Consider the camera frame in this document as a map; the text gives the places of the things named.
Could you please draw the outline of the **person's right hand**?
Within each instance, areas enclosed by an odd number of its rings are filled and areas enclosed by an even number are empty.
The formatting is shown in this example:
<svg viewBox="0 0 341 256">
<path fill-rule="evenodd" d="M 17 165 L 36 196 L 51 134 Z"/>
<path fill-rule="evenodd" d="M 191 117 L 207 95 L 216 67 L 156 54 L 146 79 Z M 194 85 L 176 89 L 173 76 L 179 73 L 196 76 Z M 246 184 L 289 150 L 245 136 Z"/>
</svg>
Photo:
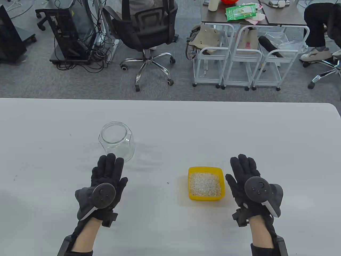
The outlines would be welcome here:
<svg viewBox="0 0 341 256">
<path fill-rule="evenodd" d="M 255 160 L 244 154 L 239 154 L 238 157 L 231 157 L 230 164 L 233 175 L 226 174 L 225 179 L 237 206 L 246 212 L 247 219 L 257 215 L 269 216 L 269 210 L 262 204 L 250 200 L 245 192 L 246 181 L 249 178 L 261 176 Z"/>
</svg>

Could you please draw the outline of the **person's left hand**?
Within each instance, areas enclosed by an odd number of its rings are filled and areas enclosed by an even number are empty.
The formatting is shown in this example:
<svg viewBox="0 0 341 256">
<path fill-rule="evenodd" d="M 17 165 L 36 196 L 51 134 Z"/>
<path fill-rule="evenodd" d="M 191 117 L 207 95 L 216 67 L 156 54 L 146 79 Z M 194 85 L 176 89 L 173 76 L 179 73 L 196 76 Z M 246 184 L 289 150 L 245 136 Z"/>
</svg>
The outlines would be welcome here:
<svg viewBox="0 0 341 256">
<path fill-rule="evenodd" d="M 116 157 L 115 154 L 100 156 L 98 164 L 92 169 L 91 187 L 96 187 L 103 183 L 109 183 L 115 187 L 116 195 L 113 202 L 104 209 L 94 211 L 92 217 L 102 221 L 102 225 L 111 219 L 113 209 L 121 200 L 123 190 L 125 189 L 128 178 L 122 177 L 124 159 Z"/>
</svg>

